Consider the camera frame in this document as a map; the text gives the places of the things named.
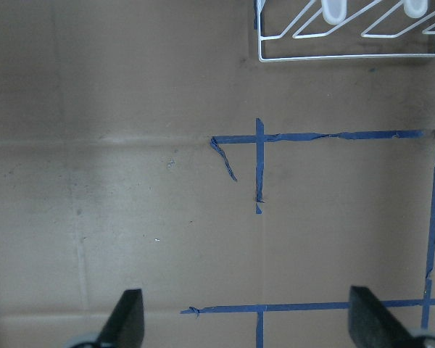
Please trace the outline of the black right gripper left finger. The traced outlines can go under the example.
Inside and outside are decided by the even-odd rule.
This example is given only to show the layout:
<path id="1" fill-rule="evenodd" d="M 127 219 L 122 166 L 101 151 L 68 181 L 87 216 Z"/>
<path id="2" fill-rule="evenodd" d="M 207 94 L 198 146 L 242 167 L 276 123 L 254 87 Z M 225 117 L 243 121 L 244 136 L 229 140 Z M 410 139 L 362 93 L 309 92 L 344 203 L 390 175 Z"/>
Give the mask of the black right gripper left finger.
<path id="1" fill-rule="evenodd" d="M 141 289 L 125 290 L 97 337 L 97 347 L 141 347 L 144 340 Z"/>

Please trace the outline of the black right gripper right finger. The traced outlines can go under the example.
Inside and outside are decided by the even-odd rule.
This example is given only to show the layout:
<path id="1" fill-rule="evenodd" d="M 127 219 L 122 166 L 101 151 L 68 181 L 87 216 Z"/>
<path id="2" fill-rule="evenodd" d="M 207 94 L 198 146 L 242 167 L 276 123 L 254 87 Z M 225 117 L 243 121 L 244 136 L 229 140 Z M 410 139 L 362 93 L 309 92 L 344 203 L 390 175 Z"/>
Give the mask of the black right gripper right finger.
<path id="1" fill-rule="evenodd" d="M 356 347 L 419 347 L 419 339 L 364 286 L 350 287 L 348 332 Z"/>

